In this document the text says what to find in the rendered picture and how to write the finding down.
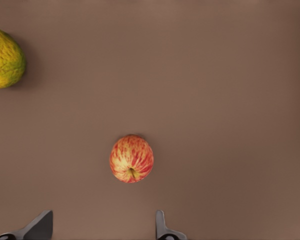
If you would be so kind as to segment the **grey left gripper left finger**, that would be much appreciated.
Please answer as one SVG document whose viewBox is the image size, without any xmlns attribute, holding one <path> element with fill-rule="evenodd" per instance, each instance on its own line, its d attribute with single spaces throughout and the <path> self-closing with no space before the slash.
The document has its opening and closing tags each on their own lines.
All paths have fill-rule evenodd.
<svg viewBox="0 0 300 240">
<path fill-rule="evenodd" d="M 0 240 L 51 240 L 53 211 L 44 210 L 25 227 L 0 235 Z"/>
</svg>

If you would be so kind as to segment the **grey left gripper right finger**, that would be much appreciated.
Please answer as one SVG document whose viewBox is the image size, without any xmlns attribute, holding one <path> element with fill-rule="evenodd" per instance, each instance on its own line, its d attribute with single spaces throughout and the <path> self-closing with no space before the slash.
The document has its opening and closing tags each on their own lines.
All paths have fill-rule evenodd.
<svg viewBox="0 0 300 240">
<path fill-rule="evenodd" d="M 155 239 L 156 240 L 188 240 L 187 236 L 177 230 L 166 226 L 165 214 L 162 210 L 155 213 Z"/>
</svg>

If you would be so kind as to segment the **red yellow striped apple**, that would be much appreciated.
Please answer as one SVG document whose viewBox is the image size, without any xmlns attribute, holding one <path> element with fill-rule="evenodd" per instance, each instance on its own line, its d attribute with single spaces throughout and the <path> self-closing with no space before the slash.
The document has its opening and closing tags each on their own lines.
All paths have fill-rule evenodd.
<svg viewBox="0 0 300 240">
<path fill-rule="evenodd" d="M 146 178 L 154 166 L 154 153 L 139 135 L 126 135 L 114 144 L 109 157 L 112 174 L 121 182 L 137 183 Z"/>
</svg>

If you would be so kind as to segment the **yellow green bumpy fruit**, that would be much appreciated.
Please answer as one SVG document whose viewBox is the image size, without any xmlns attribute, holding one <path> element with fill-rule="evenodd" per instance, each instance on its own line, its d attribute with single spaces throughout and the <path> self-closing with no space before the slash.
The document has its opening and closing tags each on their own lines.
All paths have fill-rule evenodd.
<svg viewBox="0 0 300 240">
<path fill-rule="evenodd" d="M 26 56 L 18 43 L 0 30 L 0 89 L 20 81 L 26 70 Z"/>
</svg>

